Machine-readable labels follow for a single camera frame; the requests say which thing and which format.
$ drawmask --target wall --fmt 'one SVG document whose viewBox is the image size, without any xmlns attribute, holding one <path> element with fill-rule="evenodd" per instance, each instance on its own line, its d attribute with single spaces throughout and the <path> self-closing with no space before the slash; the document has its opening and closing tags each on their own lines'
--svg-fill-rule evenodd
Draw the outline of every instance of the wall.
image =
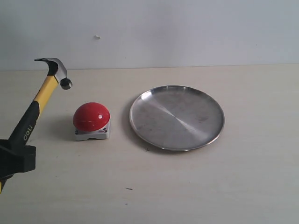
<svg viewBox="0 0 299 224">
<path fill-rule="evenodd" d="M 299 62 L 297 0 L 7 0 L 0 70 Z"/>
</svg>

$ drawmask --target claw hammer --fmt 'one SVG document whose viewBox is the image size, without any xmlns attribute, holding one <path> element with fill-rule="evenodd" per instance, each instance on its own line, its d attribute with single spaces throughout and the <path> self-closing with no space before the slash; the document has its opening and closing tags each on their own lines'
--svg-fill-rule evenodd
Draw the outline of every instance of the claw hammer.
<svg viewBox="0 0 299 224">
<path fill-rule="evenodd" d="M 46 62 L 49 72 L 9 139 L 0 140 L 0 193 L 7 179 L 15 173 L 25 173 L 36 168 L 36 147 L 27 146 L 26 143 L 58 84 L 64 90 L 72 87 L 72 82 L 66 76 L 67 70 L 58 58 L 38 58 L 35 61 Z"/>
</svg>

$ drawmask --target stainless steel plate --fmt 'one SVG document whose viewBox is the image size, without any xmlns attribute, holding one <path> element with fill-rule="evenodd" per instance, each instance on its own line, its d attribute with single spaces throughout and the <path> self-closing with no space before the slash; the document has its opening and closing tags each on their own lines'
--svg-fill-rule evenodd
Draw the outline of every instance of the stainless steel plate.
<svg viewBox="0 0 299 224">
<path fill-rule="evenodd" d="M 130 123 L 150 144 L 188 151 L 212 143 L 224 126 L 224 114 L 209 95 L 185 86 L 149 90 L 132 104 Z"/>
</svg>

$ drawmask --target table surface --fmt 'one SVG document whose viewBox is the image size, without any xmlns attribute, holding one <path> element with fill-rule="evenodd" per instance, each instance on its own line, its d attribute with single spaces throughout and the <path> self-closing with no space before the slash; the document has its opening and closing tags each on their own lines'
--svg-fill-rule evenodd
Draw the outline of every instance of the table surface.
<svg viewBox="0 0 299 224">
<path fill-rule="evenodd" d="M 45 71 L 1 72 L 0 137 L 7 138 Z M 70 70 L 28 144 L 36 170 L 0 195 L 1 224 L 281 224 L 299 220 L 299 64 Z M 169 153 L 128 123 L 134 99 L 153 87 L 199 89 L 222 107 L 219 139 Z M 74 141 L 72 116 L 86 102 L 111 112 L 107 140 Z"/>
</svg>

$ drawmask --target red button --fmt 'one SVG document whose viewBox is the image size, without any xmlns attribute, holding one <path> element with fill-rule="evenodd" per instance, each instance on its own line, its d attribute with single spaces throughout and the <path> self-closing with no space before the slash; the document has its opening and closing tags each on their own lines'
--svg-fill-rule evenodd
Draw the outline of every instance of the red button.
<svg viewBox="0 0 299 224">
<path fill-rule="evenodd" d="M 73 117 L 74 126 L 84 132 L 103 128 L 110 120 L 109 110 L 102 104 L 90 102 L 80 106 Z"/>
</svg>

